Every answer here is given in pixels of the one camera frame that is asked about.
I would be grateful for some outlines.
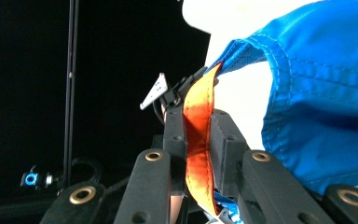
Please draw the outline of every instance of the orange strap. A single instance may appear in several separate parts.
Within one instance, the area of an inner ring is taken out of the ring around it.
[[[197,81],[186,96],[184,119],[187,134],[186,183],[193,198],[217,215],[213,197],[213,168],[209,155],[213,81],[221,63]]]

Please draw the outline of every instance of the black background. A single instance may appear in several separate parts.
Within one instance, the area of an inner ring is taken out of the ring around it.
[[[0,1],[0,200],[36,164],[61,171],[69,1]],[[109,186],[131,173],[163,126],[141,111],[159,72],[171,84],[203,66],[209,36],[175,0],[81,1],[74,157],[103,164]]]

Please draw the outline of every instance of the red strap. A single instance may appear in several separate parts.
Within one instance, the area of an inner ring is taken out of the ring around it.
[[[187,134],[186,183],[193,198],[217,215],[213,197],[213,169],[209,155],[213,81],[221,63],[196,82],[186,96],[184,118]]]

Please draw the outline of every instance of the orange fabric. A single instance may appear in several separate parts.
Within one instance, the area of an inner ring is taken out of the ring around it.
[[[221,63],[197,81],[186,96],[184,119],[187,134],[186,183],[193,198],[217,215],[213,197],[213,168],[209,155],[213,81]]]

